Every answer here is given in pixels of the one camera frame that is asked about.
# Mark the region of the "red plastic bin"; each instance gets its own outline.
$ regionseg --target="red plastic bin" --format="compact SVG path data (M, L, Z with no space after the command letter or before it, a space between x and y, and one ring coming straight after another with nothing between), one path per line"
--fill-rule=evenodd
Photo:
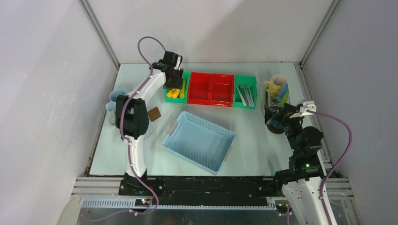
M232 107L234 98L234 75L213 74L210 105Z
M212 74L191 72L187 103L209 105Z

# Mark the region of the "blue cup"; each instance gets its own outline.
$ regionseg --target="blue cup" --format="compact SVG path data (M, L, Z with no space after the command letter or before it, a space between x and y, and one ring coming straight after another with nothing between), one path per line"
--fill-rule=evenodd
M105 109L108 112L113 112L116 109L116 99L119 95L126 95L126 91L122 89L116 89L109 94L109 102L105 105Z

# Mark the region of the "blue plastic basket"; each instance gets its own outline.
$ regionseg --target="blue plastic basket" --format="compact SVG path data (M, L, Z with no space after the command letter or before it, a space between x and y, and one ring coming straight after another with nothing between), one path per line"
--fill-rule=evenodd
M182 112L162 145L170 152L216 175L236 134L188 112Z

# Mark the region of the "mug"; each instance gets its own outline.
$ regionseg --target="mug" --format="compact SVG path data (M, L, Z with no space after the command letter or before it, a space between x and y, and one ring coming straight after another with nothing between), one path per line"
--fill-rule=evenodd
M287 83L287 79L285 76L274 75L274 76L272 76L270 81L265 81L263 83L263 86L268 93L270 93L272 96L276 97L281 93L282 88L285 86L286 83Z
M126 91L122 89L116 89L109 94L109 102L105 105L105 109L108 112L113 112L116 109L116 99L119 95L126 95Z

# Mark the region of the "yellow mug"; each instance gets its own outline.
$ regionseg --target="yellow mug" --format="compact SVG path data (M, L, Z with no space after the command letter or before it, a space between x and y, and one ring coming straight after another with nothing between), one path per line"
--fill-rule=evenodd
M263 86L268 93L276 97L281 93L282 88L285 86L286 83L287 79L285 76L274 75L272 76L270 81L265 81L263 83Z

